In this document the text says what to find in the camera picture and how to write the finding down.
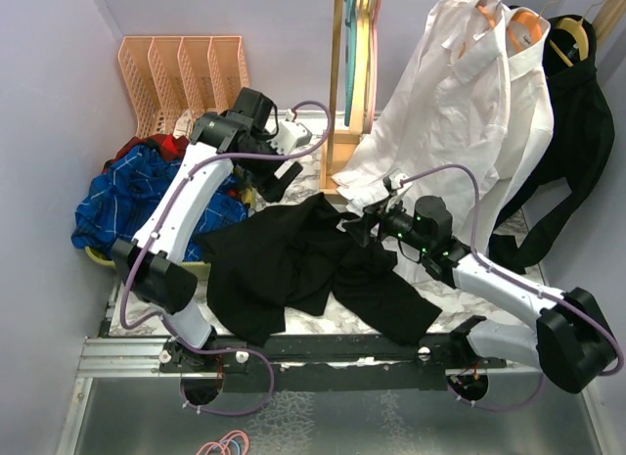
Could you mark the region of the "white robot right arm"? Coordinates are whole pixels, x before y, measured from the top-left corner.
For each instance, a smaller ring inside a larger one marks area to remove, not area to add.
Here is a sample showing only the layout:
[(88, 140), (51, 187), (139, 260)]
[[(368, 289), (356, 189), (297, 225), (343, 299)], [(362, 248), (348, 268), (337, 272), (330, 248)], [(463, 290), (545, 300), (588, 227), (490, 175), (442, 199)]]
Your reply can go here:
[(622, 350), (595, 298), (568, 293), (521, 277), (474, 253), (452, 234), (452, 215), (442, 199), (425, 196), (413, 213), (387, 198), (369, 205), (342, 228), (361, 246), (392, 237), (416, 250), (433, 279), (480, 296), (512, 314), (520, 325), (484, 317), (468, 320), (449, 344), (451, 360), (470, 368), (483, 357), (534, 367), (557, 387), (578, 393), (599, 376), (619, 372)]

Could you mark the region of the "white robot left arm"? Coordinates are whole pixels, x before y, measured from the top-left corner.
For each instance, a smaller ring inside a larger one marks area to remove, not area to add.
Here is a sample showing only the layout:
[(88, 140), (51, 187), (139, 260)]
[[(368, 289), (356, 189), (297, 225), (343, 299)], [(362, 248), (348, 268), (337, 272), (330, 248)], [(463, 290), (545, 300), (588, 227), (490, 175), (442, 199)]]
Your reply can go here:
[(301, 171), (295, 162), (281, 176), (275, 174), (288, 154), (312, 138), (294, 112), (267, 130), (275, 109), (268, 97), (244, 88), (230, 110), (202, 115), (156, 209), (131, 240), (118, 239), (112, 247), (123, 294), (148, 303), (148, 315), (163, 319), (172, 335), (186, 342), (182, 359), (198, 372), (215, 362), (216, 348), (209, 341), (213, 327), (193, 301), (198, 278), (182, 262), (209, 201), (235, 168), (268, 202), (279, 201)]

